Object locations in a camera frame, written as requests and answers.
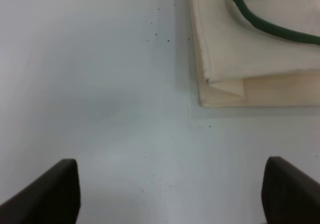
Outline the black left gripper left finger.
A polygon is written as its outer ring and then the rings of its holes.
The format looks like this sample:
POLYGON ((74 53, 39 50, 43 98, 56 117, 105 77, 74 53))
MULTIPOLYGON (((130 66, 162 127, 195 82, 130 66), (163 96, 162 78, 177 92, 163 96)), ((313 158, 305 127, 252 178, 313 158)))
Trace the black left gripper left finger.
POLYGON ((81 208, 78 164, 62 159, 0 206, 2 224, 75 224, 81 208))

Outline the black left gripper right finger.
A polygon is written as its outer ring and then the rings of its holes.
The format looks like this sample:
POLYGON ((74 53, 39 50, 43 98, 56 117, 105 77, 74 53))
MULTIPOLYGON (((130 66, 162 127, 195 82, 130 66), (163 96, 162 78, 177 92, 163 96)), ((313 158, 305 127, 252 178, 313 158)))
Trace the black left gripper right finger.
POLYGON ((282 157, 269 157, 261 201, 268 224, 318 224, 320 184, 282 157))

